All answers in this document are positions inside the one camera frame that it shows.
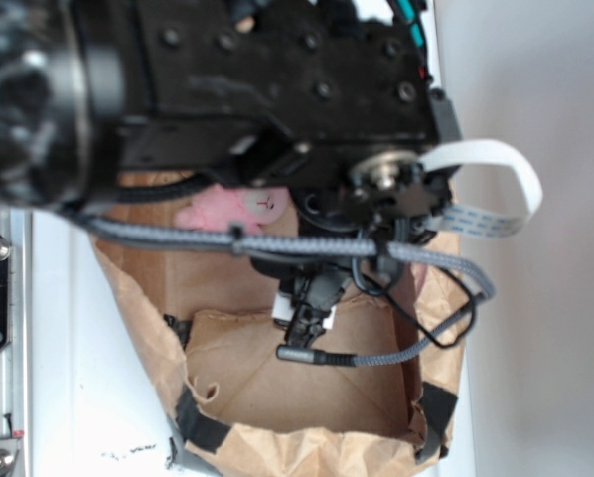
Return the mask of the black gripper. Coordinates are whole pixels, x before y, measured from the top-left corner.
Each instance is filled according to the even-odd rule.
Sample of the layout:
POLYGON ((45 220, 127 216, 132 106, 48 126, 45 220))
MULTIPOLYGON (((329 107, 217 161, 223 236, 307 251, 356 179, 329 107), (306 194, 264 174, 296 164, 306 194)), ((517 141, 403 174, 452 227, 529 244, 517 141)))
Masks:
POLYGON ((259 254, 251 261, 278 278, 292 307, 287 317, 274 319, 285 347, 312 347, 350 286, 393 299, 406 266, 384 247, 434 237, 428 223, 450 206, 450 179, 449 168, 433 172, 414 151, 389 150, 349 167, 338 185, 290 189, 300 239, 330 249, 259 254))

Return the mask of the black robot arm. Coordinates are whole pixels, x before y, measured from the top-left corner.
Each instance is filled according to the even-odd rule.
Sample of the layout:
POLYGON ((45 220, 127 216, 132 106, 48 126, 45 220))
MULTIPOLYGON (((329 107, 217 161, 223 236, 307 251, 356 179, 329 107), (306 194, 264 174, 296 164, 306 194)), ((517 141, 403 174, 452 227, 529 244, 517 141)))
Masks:
POLYGON ((360 263, 398 272, 382 242, 429 241, 452 203, 454 168, 421 163, 461 137, 425 7, 392 1, 384 23, 352 1, 0 1, 0 205, 134 246, 233 251, 240 220, 203 237, 103 212, 283 187, 301 239, 251 258, 279 264, 285 345, 308 349, 360 263))

